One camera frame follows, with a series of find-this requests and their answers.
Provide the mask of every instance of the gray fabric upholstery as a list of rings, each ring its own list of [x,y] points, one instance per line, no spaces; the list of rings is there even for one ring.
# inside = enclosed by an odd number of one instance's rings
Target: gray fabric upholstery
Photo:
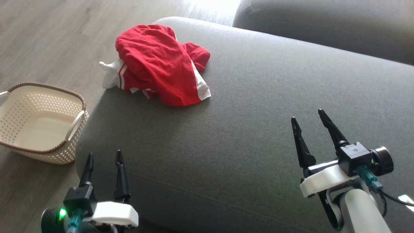
[[[121,149],[140,217],[183,233],[330,232],[318,198],[303,198],[290,118],[319,162],[335,158],[323,108],[348,140],[386,146],[395,171],[380,181],[414,195],[414,67],[284,37],[170,17],[177,39],[211,52],[202,74],[212,97],[172,108],[113,88],[93,110],[77,146],[81,173],[95,154],[93,182],[111,199]],[[394,232],[413,229],[389,203]]]
[[[233,26],[414,65],[412,0],[242,0]]]

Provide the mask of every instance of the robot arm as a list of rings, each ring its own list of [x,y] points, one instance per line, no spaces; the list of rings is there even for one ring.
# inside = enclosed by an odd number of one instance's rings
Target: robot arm
[[[339,206],[344,219],[341,232],[391,233],[369,194],[352,189],[341,196]]]
[[[91,182],[93,154],[89,154],[78,187],[70,188],[64,209],[47,209],[42,214],[42,233],[123,233],[138,226],[138,213],[129,205],[130,190],[120,150],[116,153],[118,168],[115,201],[97,202]]]
[[[350,144],[322,109],[318,113],[332,138],[337,158],[316,164],[297,120],[291,119],[299,166],[303,168],[304,178],[300,184],[303,196],[317,194],[332,227],[341,232],[391,232],[370,192],[385,199],[386,194],[376,176],[393,171],[391,155],[385,147],[366,149],[359,142]],[[332,197],[334,191],[340,194]]]

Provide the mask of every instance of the white label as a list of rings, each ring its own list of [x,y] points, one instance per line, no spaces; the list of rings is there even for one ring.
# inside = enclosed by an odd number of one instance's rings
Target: white label
[[[405,202],[408,202],[408,203],[412,203],[412,204],[414,204],[414,201],[413,201],[413,200],[411,200],[411,198],[409,198],[407,195],[402,195],[402,196],[399,196],[399,197],[398,197],[398,199],[400,199],[400,201],[405,201]],[[414,212],[414,207],[412,207],[412,206],[407,206],[407,208],[411,209],[411,211],[413,211],[413,212]]]

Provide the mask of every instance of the basket handle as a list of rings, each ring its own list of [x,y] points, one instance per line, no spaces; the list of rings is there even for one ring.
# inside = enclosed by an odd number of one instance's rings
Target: basket handle
[[[85,116],[85,111],[84,110],[80,111],[80,113],[76,116],[75,120],[73,120],[72,126],[70,127],[70,129],[68,130],[66,134],[65,141],[70,141],[72,139],[76,130],[79,128],[80,124],[82,123],[84,116]]]
[[[5,91],[5,92],[0,92],[0,97],[3,97],[3,96],[7,96],[9,94],[9,92],[8,91]],[[2,98],[1,100],[0,100],[0,106],[6,101],[6,99],[7,98]]]

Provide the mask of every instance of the green led light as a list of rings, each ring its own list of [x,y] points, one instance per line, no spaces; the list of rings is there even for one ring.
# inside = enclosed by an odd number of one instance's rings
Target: green led light
[[[60,211],[59,211],[59,216],[60,216],[61,218],[63,218],[65,215],[66,215],[66,210],[65,210],[65,209],[60,209]]]

